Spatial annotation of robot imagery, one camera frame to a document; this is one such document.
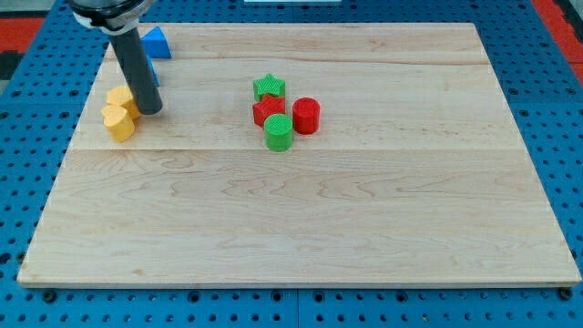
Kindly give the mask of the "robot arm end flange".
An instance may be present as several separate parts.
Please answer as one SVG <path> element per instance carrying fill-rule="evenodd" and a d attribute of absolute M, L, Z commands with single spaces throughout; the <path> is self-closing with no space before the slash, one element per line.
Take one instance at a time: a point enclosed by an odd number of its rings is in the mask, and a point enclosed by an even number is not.
<path fill-rule="evenodd" d="M 83 27 L 98 28 L 119 36 L 138 26 L 139 19 L 156 0 L 67 0 L 74 18 Z"/>

